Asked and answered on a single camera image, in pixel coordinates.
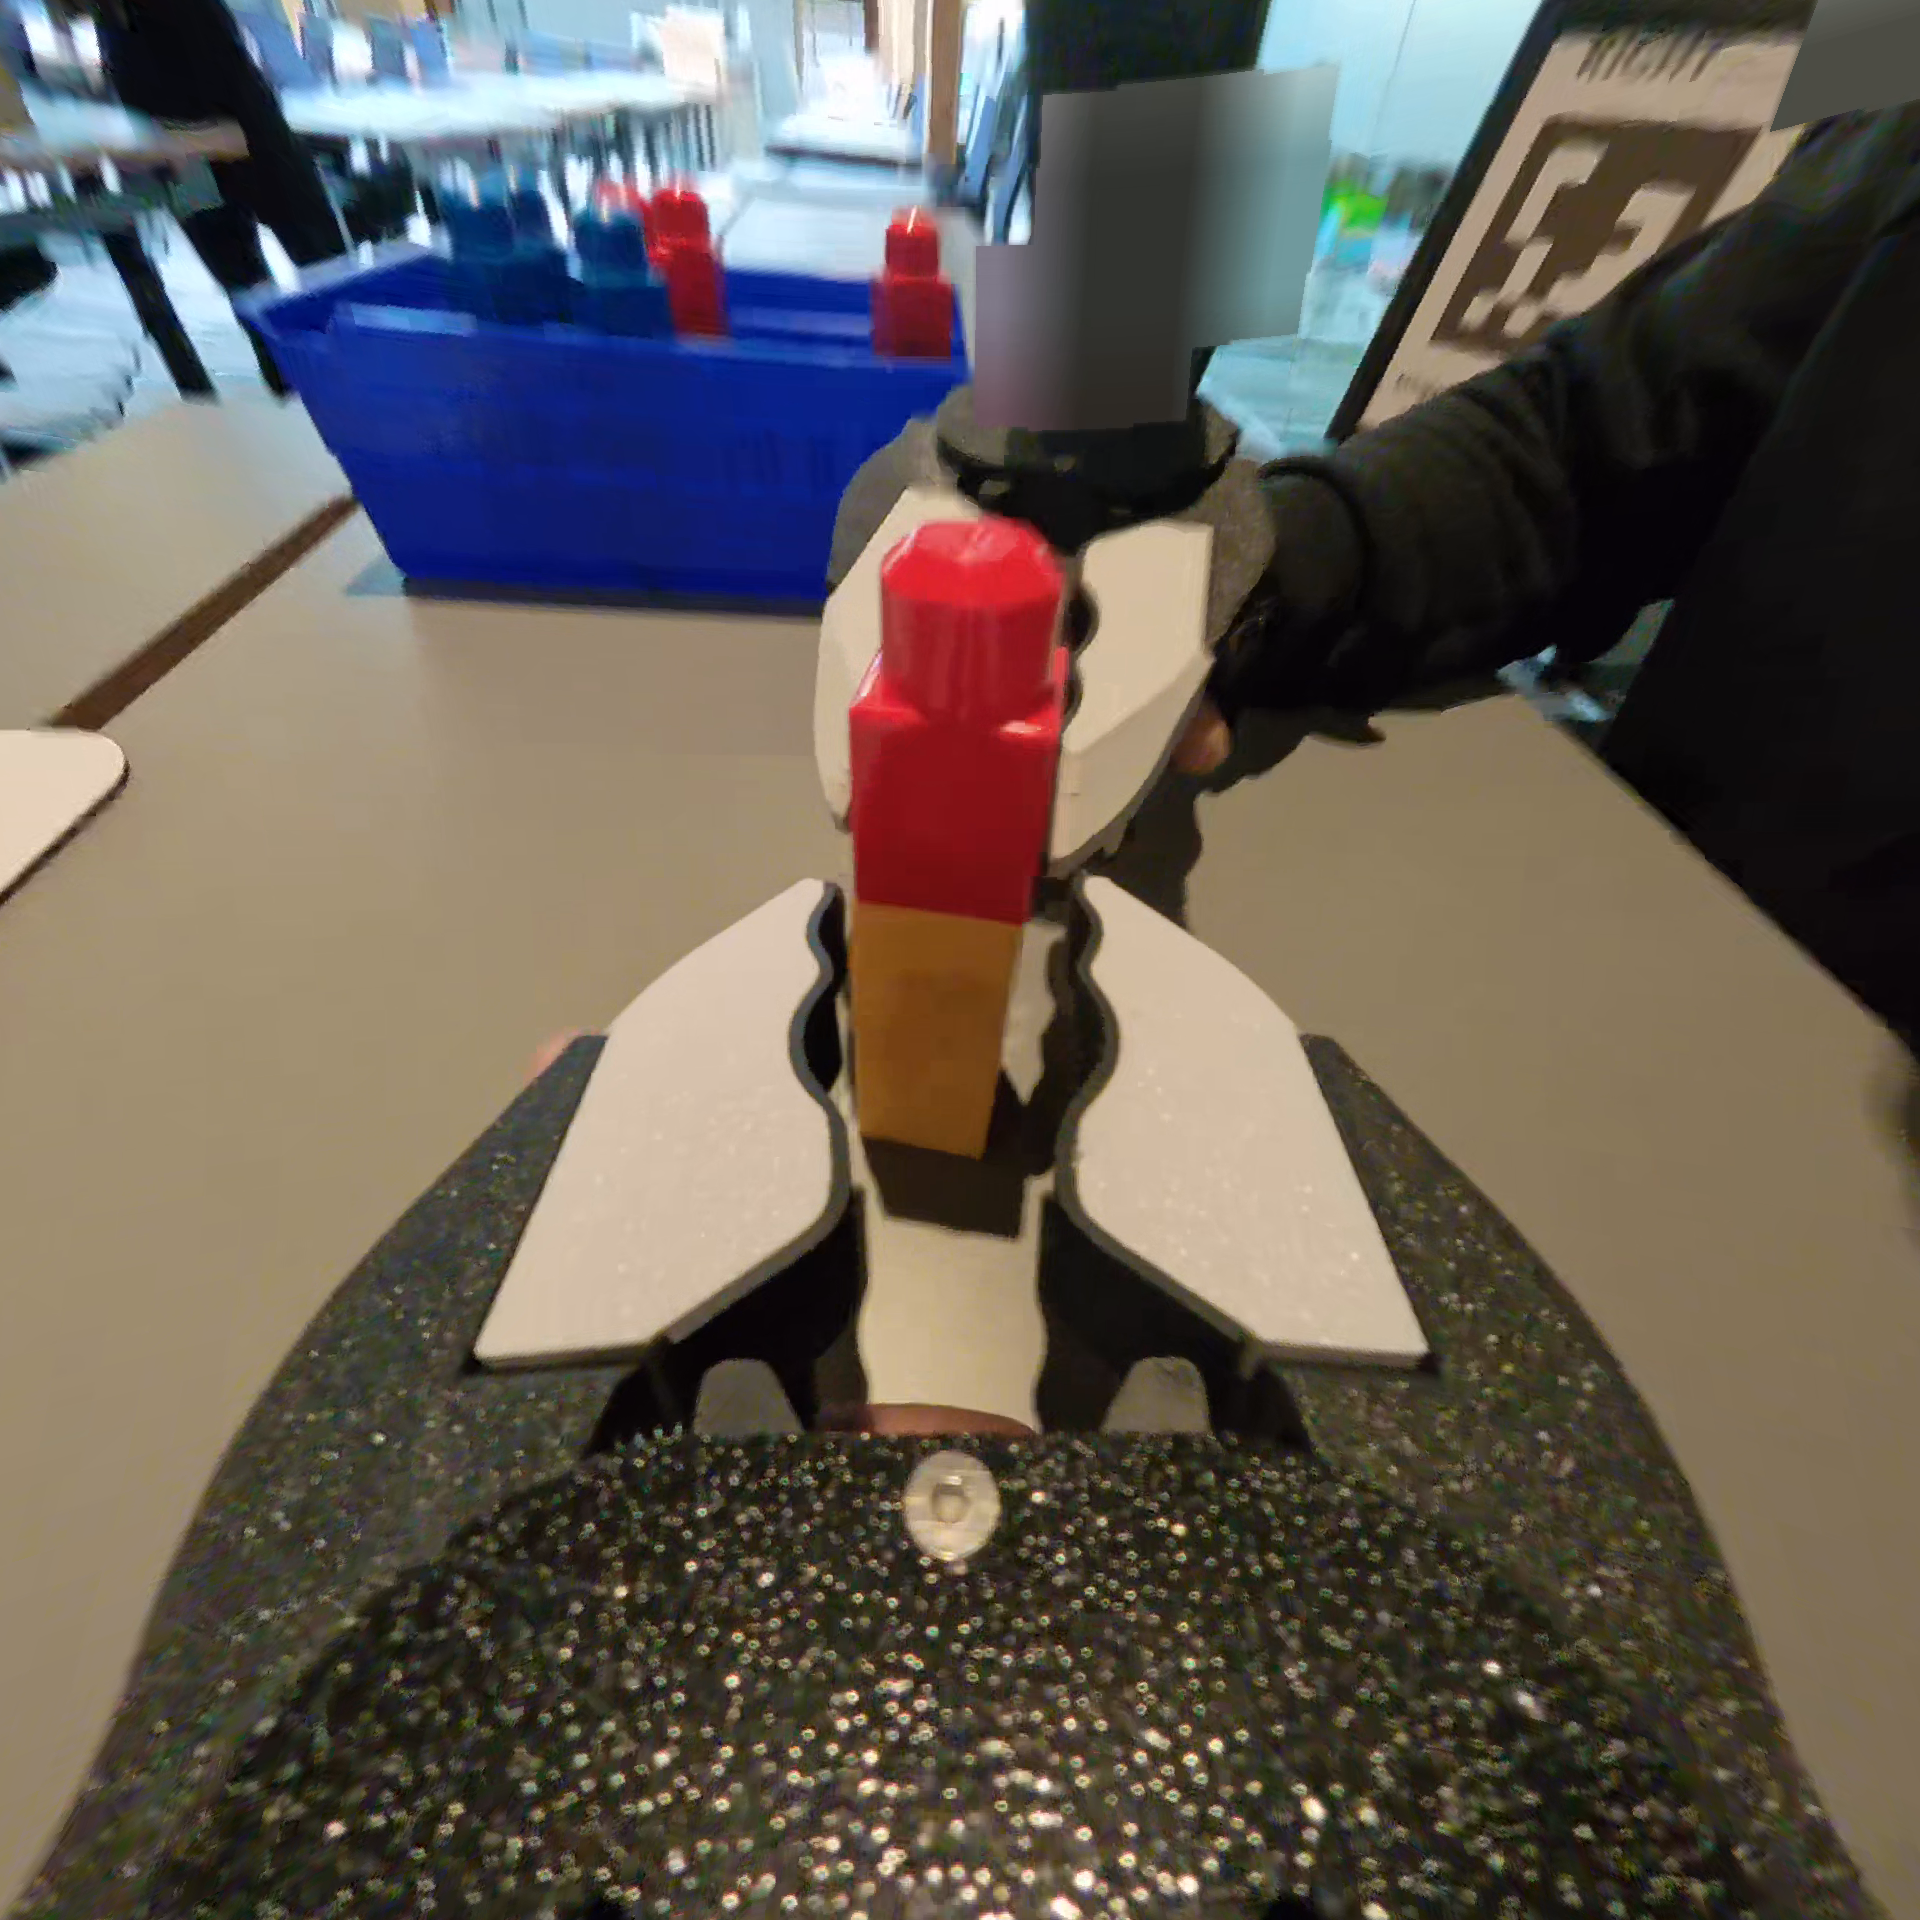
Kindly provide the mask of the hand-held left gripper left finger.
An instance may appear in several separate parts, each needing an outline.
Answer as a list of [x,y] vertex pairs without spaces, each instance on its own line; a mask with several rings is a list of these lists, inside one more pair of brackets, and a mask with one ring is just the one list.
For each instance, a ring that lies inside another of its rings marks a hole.
[[637,1358],[809,1254],[850,1199],[846,897],[799,880],[608,1026],[471,1345],[484,1369]]

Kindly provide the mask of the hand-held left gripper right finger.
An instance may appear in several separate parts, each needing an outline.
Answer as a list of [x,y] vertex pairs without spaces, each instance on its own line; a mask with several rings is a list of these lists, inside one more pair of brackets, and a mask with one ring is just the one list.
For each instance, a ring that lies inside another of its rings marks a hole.
[[1062,1211],[1257,1352],[1424,1365],[1429,1337],[1296,1022],[1113,880],[1076,880],[1072,902],[1094,1056],[1062,1112]]

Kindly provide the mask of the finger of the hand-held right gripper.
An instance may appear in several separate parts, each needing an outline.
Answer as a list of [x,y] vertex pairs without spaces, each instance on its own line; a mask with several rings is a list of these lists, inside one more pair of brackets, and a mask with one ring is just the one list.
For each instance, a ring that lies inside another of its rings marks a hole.
[[1074,653],[1046,872],[1116,850],[1160,777],[1208,677],[1213,531],[1156,519],[1098,535],[1080,557],[1092,626]]
[[880,563],[929,520],[932,487],[905,489],[823,602],[810,746],[823,801],[840,832],[848,829],[853,801],[850,707],[880,653]]

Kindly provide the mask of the red mega block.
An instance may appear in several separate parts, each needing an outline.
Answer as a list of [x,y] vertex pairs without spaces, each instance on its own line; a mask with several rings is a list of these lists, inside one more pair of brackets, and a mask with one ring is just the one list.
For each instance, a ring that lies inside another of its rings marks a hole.
[[1022,926],[1048,850],[1069,683],[1064,574],[1012,519],[941,519],[880,561],[848,707],[855,897]]

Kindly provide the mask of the large blue plastic bin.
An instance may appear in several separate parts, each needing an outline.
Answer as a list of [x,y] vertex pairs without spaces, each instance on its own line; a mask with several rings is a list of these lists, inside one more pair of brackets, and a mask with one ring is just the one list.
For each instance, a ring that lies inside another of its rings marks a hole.
[[724,339],[481,320],[422,247],[246,317],[397,574],[532,597],[815,608],[853,477],[968,378],[878,357],[864,278],[726,270]]

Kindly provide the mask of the group of mega block towers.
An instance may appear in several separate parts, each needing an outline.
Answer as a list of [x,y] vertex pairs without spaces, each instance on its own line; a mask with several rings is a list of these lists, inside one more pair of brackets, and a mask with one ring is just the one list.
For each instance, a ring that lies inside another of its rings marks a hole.
[[553,225],[528,185],[439,199],[448,299],[506,327],[573,325],[612,337],[868,347],[880,359],[957,363],[962,307],[944,273],[941,233],[900,208],[864,282],[732,272],[712,241],[705,199],[687,182],[652,195],[614,186]]

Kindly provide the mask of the black-and-white tag sign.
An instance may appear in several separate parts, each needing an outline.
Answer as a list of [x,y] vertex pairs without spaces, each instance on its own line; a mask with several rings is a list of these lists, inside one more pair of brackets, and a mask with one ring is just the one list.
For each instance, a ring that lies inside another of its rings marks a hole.
[[1810,1],[1538,3],[1328,439],[1500,365],[1757,195]]

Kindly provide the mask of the white desk mat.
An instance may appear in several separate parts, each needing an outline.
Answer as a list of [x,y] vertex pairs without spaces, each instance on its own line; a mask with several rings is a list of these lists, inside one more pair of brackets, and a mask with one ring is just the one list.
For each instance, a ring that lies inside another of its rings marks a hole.
[[104,734],[2,729],[2,897],[9,897],[128,784],[128,757]]

